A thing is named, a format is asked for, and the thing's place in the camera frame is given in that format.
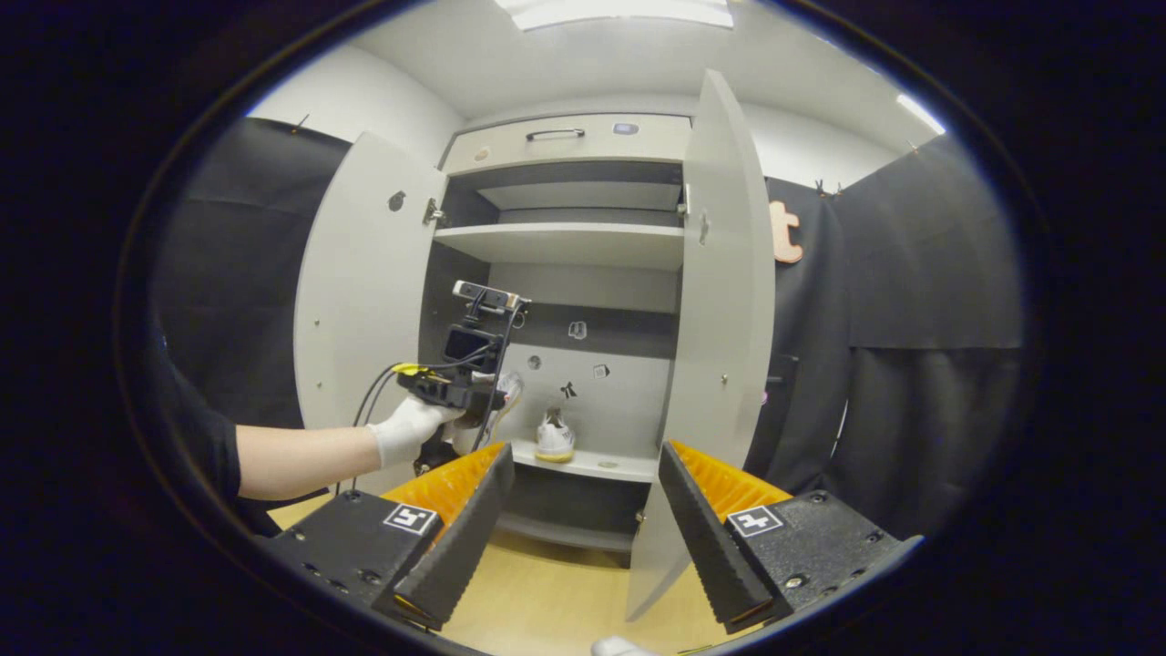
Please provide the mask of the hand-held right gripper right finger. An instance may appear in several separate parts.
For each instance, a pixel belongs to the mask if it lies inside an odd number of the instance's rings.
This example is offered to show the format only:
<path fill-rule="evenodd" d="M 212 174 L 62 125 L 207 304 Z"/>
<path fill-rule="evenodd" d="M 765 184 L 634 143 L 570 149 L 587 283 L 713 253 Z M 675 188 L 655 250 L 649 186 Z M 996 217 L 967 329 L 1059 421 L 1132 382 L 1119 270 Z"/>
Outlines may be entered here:
<path fill-rule="evenodd" d="M 712 616 L 729 632 L 786 625 L 887 576 L 922 545 L 833 491 L 788 494 L 667 440 L 659 478 Z"/>

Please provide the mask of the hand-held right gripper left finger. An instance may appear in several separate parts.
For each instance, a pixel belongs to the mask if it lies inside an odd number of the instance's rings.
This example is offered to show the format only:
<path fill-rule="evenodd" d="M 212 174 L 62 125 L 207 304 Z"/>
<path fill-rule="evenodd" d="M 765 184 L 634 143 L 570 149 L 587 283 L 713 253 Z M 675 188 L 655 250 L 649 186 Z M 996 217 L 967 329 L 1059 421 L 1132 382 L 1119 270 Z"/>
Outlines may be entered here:
<path fill-rule="evenodd" d="M 514 482 L 507 443 L 388 491 L 344 491 L 267 541 L 317 588 L 403 623 L 441 630 L 454 618 Z"/>

